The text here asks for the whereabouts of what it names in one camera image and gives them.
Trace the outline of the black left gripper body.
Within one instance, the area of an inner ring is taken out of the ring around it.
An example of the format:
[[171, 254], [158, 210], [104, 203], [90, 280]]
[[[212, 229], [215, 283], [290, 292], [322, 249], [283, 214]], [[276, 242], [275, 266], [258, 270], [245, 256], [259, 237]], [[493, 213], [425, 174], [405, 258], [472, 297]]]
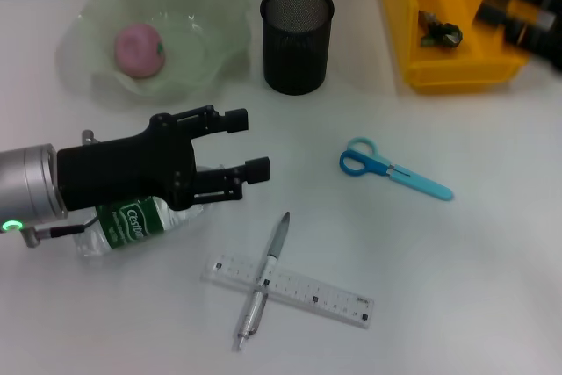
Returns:
[[194, 203], [191, 134], [168, 113], [141, 133], [57, 152], [57, 186], [70, 211], [145, 197], [181, 211]]

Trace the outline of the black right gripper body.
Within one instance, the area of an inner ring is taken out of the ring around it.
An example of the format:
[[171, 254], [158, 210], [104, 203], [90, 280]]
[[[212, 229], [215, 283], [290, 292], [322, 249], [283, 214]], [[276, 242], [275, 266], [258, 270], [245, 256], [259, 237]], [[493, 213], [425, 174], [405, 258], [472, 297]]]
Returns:
[[537, 11], [532, 19], [508, 16], [504, 40], [561, 71], [561, 0], [519, 0]]

